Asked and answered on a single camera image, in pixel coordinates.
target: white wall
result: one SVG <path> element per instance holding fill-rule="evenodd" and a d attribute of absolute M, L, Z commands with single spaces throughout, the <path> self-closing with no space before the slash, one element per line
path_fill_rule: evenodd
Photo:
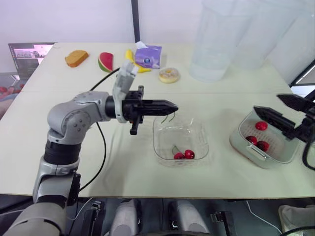
<path fill-rule="evenodd" d="M 138 0 L 141 40 L 146 43 L 192 43 L 202 0 Z M 314 0 L 306 9 L 315 10 Z M 290 83 L 315 57 L 315 19 L 306 13 L 297 19 L 269 55 L 282 77 Z"/>
<path fill-rule="evenodd" d="M 130 0 L 0 0 L 0 73 L 8 43 L 134 42 Z"/>
<path fill-rule="evenodd" d="M 138 0 L 140 38 L 145 43 L 194 41 L 202 0 Z"/>

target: laptop screen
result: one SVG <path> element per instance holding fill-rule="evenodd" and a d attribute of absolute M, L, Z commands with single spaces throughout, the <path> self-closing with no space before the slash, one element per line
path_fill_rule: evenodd
<path fill-rule="evenodd" d="M 53 46 L 54 43 L 9 43 L 19 77 L 28 79 Z"/>

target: toy watermelon slice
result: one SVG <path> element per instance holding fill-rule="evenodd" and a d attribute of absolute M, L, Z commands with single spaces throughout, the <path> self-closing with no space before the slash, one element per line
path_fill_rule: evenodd
<path fill-rule="evenodd" d="M 101 53 L 98 57 L 99 67 L 106 72 L 113 71 L 113 54 L 111 53 Z"/>

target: clear plastic box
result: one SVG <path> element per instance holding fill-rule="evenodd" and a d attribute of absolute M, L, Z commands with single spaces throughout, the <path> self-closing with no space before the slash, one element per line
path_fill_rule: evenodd
<path fill-rule="evenodd" d="M 287 139 L 280 130 L 270 124 L 264 131 L 257 130 L 255 124 L 258 121 L 261 121 L 261 119 L 256 112 L 251 112 L 231 134 L 231 145 L 253 163 L 264 169 L 290 163 L 293 160 L 299 140 Z M 250 143 L 246 140 L 246 137 L 250 135 L 257 137 L 258 141 L 268 142 L 269 149 L 264 152 Z"/>
<path fill-rule="evenodd" d="M 204 128 L 194 118 L 176 114 L 157 117 L 153 122 L 153 144 L 156 157 L 165 166 L 194 165 L 205 159 L 209 145 Z M 180 152 L 190 149 L 195 153 L 194 159 L 174 160 L 173 148 Z"/>

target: toy fruit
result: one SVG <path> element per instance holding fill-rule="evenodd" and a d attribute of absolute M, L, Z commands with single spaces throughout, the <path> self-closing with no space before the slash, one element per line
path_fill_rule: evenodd
<path fill-rule="evenodd" d="M 174 159 L 175 159 L 175 160 L 180 160 L 180 159 L 184 159 L 184 158 L 185 158 L 185 156 L 184 156 L 181 152 L 176 153 L 176 154 L 174 155 Z"/>
<path fill-rule="evenodd" d="M 111 53 L 101 53 L 98 57 L 99 67 L 106 72 L 113 71 L 114 55 Z"/>
<path fill-rule="evenodd" d="M 192 150 L 186 150 L 185 151 L 185 159 L 194 159 L 195 153 Z"/>
<path fill-rule="evenodd" d="M 246 139 L 254 145 L 257 145 L 257 138 L 255 136 L 247 136 Z"/>
<path fill-rule="evenodd" d="M 262 150 L 262 151 L 267 151 L 269 148 L 269 143 L 265 142 L 265 141 L 259 141 L 257 143 L 257 147 Z"/>
<path fill-rule="evenodd" d="M 263 130 L 267 129 L 268 124 L 264 121 L 259 121 L 256 123 L 255 127 L 256 127 L 256 129 L 263 131 Z"/>
<path fill-rule="evenodd" d="M 131 61 L 135 66 L 137 66 L 139 69 L 138 69 L 138 73 L 142 73 L 142 72 L 146 72 L 146 71 L 151 71 L 150 68 L 145 68 L 145 67 L 142 67 L 138 64 L 135 63 L 134 61 L 134 58 L 133 58 L 133 52 L 132 50 L 128 49 L 125 53 L 125 58 L 128 59 L 129 61 Z"/>

